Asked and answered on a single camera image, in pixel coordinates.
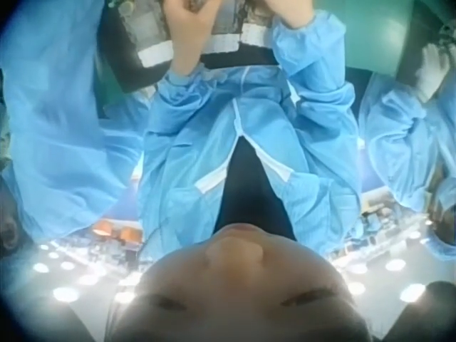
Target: sleeve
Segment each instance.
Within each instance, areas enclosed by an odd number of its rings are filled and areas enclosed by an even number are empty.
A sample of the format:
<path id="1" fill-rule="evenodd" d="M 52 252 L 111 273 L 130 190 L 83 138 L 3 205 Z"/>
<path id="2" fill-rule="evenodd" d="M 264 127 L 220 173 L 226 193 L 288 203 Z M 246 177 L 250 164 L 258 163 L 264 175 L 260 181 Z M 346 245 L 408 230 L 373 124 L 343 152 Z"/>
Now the sleeve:
<path id="1" fill-rule="evenodd" d="M 366 148 L 374 170 L 402 205 L 422 210 L 435 158 L 423 119 L 427 110 L 413 90 L 387 76 L 373 76 L 361 106 Z"/>
<path id="2" fill-rule="evenodd" d="M 13 160 L 13 172 L 4 175 L 37 222 L 27 227 L 35 240 L 94 223 L 118 200 L 140 159 L 147 103 L 131 95 L 106 108 L 108 119 L 98 118 L 93 84 L 103 5 L 27 0 L 1 36 Z"/>
<path id="3" fill-rule="evenodd" d="M 291 121 L 310 171 L 333 180 L 332 229 L 347 232 L 361 213 L 361 181 L 358 126 L 350 109 L 355 94 L 345 80 L 345 32 L 325 11 L 317 11 L 313 21 L 298 30 L 276 20 L 273 49 L 299 96 Z"/>
<path id="4" fill-rule="evenodd" d="M 163 167 L 175 138 L 209 101 L 216 84 L 202 64 L 187 77 L 169 70 L 158 83 L 150 102 L 151 119 L 145 136 L 143 176 L 138 195 L 141 220 L 144 220 L 146 207 L 148 212 L 158 208 L 159 203 L 151 200 L 150 194 L 158 192 Z"/>

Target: dark clothing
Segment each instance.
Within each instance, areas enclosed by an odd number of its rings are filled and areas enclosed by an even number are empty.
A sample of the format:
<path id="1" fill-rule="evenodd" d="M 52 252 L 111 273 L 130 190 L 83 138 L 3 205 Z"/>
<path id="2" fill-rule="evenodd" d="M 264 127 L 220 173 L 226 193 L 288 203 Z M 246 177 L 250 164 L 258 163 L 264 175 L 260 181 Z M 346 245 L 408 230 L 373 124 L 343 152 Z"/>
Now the dark clothing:
<path id="1" fill-rule="evenodd" d="M 214 233 L 232 223 L 249 223 L 270 234 L 293 239 L 290 219 L 276 196 L 255 149 L 240 138 L 228 167 Z"/>

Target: round light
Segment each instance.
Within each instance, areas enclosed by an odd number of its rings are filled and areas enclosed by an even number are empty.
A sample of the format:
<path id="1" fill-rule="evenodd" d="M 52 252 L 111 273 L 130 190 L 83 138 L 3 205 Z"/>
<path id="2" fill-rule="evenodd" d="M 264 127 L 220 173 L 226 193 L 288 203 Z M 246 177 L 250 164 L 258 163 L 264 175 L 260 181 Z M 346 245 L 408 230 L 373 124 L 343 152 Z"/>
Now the round light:
<path id="1" fill-rule="evenodd" d="M 98 283 L 98 280 L 100 280 L 97 276 L 93 274 L 86 274 L 85 276 L 82 276 L 79 278 L 79 284 L 81 285 L 86 285 L 86 286 L 93 286 Z"/>
<path id="2" fill-rule="evenodd" d="M 133 292 L 119 292 L 115 295 L 114 300 L 121 304 L 129 304 L 135 299 Z"/>
<path id="3" fill-rule="evenodd" d="M 98 276 L 105 276 L 108 273 L 106 268 L 101 264 L 92 264 L 92 269 Z"/>
<path id="4" fill-rule="evenodd" d="M 416 240 L 416 239 L 421 238 L 421 233 L 418 230 L 416 230 L 414 232 L 411 232 L 408 237 L 410 237 L 411 239 Z"/>
<path id="5" fill-rule="evenodd" d="M 402 271 L 407 263 L 402 259 L 393 259 L 385 265 L 385 268 L 391 272 Z"/>
<path id="6" fill-rule="evenodd" d="M 360 294 L 366 292 L 366 287 L 362 283 L 350 283 L 348 285 L 348 290 L 354 296 L 359 296 Z"/>
<path id="7" fill-rule="evenodd" d="M 121 286 L 136 286 L 140 283 L 142 274 L 140 272 L 133 272 L 127 278 L 119 282 Z"/>
<path id="8" fill-rule="evenodd" d="M 51 259 L 58 259 L 58 254 L 55 253 L 55 252 L 51 252 L 51 253 L 49 253 L 49 257 L 50 257 Z"/>
<path id="9" fill-rule="evenodd" d="M 49 273 L 49 267 L 45 264 L 34 264 L 33 269 L 38 273 Z"/>
<path id="10" fill-rule="evenodd" d="M 72 269 L 74 269 L 76 267 L 75 264 L 73 264 L 72 262 L 69 262 L 69 261 L 62 262 L 60 266 L 62 269 L 65 269 L 66 271 L 71 271 Z"/>
<path id="11" fill-rule="evenodd" d="M 79 299 L 79 293 L 69 287 L 59 287 L 53 291 L 54 298 L 65 303 L 72 303 Z"/>
<path id="12" fill-rule="evenodd" d="M 411 284 L 400 294 L 400 300 L 405 303 L 417 301 L 426 290 L 423 284 Z"/>
<path id="13" fill-rule="evenodd" d="M 368 273 L 368 267 L 365 264 L 357 264 L 350 266 L 348 270 L 354 274 L 366 274 Z"/>

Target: glove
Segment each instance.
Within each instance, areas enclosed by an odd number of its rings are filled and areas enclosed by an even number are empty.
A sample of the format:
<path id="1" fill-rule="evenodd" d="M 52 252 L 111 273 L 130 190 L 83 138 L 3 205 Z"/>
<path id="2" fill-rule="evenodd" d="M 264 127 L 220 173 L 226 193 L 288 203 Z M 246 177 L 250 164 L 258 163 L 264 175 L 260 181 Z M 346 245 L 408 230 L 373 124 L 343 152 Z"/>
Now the glove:
<path id="1" fill-rule="evenodd" d="M 428 44 L 423 49 L 423 64 L 417 72 L 415 86 L 417 96 L 422 103 L 427 103 L 442 85 L 445 76 L 450 70 L 450 58 L 439 51 L 435 44 Z"/>

